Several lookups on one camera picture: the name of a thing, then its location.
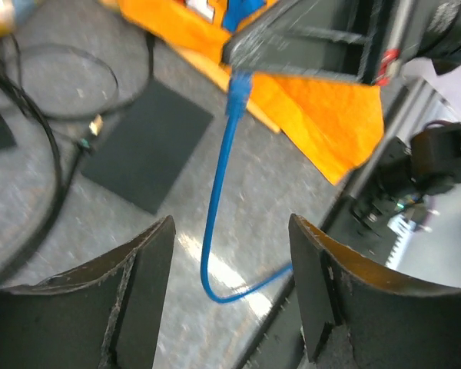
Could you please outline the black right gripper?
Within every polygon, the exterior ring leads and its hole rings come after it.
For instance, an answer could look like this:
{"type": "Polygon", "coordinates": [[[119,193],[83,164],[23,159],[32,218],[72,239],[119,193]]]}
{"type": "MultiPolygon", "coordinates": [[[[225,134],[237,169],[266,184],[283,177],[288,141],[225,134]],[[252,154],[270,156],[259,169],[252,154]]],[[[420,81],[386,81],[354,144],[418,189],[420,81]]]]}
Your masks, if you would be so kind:
{"type": "Polygon", "coordinates": [[[395,1],[278,1],[224,44],[233,69],[375,85],[395,1]]]}

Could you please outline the black network switch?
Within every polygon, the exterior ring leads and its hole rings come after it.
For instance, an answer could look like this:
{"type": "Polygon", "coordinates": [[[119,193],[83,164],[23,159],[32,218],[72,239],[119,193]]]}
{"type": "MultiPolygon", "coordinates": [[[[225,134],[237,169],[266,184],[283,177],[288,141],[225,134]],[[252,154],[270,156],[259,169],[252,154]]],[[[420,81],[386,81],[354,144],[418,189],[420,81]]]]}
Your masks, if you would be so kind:
{"type": "Polygon", "coordinates": [[[213,118],[153,80],[86,161],[82,174],[156,214],[213,118]]]}

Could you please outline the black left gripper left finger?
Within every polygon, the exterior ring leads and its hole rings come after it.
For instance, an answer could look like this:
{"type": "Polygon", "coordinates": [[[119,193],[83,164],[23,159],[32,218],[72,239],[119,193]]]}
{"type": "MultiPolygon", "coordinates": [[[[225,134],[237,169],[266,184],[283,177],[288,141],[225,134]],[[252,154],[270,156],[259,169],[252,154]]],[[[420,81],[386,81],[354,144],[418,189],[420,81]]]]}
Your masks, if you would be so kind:
{"type": "Polygon", "coordinates": [[[35,285],[0,289],[0,368],[150,368],[174,250],[165,217],[35,285]]]}

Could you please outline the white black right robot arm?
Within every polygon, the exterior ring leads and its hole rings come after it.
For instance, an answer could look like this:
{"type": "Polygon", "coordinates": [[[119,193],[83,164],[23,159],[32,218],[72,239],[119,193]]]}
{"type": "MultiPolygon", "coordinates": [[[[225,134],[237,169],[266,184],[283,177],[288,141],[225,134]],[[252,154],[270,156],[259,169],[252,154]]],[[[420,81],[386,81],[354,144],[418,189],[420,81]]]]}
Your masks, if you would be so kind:
{"type": "Polygon", "coordinates": [[[331,182],[383,134],[380,88],[427,83],[461,117],[461,1],[230,1],[222,62],[331,182]]]}

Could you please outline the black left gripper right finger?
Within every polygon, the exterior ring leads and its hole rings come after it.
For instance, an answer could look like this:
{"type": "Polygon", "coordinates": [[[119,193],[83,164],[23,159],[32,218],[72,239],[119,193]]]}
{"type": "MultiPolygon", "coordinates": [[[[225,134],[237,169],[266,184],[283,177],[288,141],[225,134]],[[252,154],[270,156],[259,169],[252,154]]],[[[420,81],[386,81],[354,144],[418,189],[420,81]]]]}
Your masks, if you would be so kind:
{"type": "Polygon", "coordinates": [[[461,368],[461,288],[364,257],[289,220],[307,356],[318,368],[461,368]]]}

